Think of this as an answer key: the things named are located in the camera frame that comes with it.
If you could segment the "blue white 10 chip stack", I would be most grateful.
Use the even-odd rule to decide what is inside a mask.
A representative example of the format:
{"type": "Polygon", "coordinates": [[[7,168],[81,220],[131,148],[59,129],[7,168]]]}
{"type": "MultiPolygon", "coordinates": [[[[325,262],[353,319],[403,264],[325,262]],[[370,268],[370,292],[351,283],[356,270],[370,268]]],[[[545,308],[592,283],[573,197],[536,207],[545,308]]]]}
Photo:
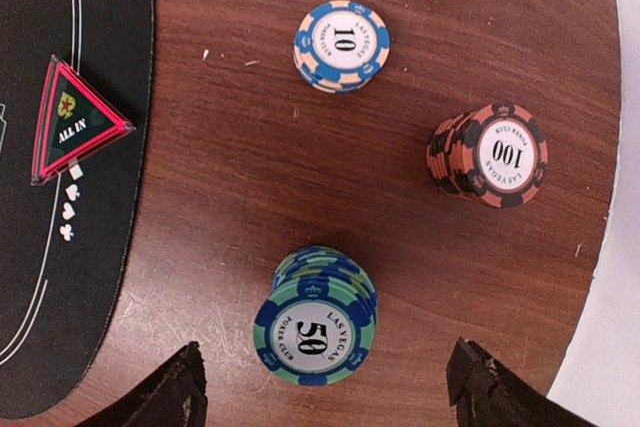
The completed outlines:
{"type": "Polygon", "coordinates": [[[350,93],[379,73],[390,48],[389,31],[374,10],[350,0],[332,0],[301,21],[293,60],[301,77],[317,90],[350,93]]]}

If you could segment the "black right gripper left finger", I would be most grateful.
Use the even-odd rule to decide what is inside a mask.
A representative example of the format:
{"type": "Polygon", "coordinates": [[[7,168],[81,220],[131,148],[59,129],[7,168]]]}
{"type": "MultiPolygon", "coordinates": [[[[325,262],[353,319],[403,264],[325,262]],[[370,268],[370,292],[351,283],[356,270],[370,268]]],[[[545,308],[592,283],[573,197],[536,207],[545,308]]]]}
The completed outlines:
{"type": "Polygon", "coordinates": [[[190,342],[126,395],[81,424],[176,426],[206,424],[206,375],[199,344],[190,342]]]}

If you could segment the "red triangular all-in marker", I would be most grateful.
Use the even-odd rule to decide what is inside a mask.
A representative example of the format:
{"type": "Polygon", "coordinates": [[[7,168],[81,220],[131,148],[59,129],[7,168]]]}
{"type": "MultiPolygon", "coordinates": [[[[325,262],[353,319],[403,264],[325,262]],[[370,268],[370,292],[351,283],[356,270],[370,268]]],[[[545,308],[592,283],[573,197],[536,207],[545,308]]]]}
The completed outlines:
{"type": "Polygon", "coordinates": [[[47,183],[135,130],[76,70],[52,56],[39,106],[31,184],[47,183]]]}

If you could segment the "green blue 50 chip stack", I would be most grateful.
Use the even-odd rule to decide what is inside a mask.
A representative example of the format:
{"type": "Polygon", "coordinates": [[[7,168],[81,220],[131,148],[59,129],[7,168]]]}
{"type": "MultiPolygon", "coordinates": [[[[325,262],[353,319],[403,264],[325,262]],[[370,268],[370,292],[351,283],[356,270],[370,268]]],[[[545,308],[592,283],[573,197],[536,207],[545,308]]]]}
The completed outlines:
{"type": "Polygon", "coordinates": [[[278,265],[272,291],[254,320],[258,357],[277,377],[327,386],[352,375],[367,358],[378,324],[370,276],[346,254],[301,248],[278,265]]]}

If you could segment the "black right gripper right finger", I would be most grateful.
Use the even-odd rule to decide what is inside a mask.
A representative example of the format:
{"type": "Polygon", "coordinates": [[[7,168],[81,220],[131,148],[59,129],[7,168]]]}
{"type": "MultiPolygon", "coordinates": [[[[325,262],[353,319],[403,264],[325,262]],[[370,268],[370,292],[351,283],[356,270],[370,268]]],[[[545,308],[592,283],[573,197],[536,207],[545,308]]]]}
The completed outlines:
{"type": "Polygon", "coordinates": [[[458,339],[446,369],[460,426],[589,426],[548,400],[474,341],[458,339]]]}

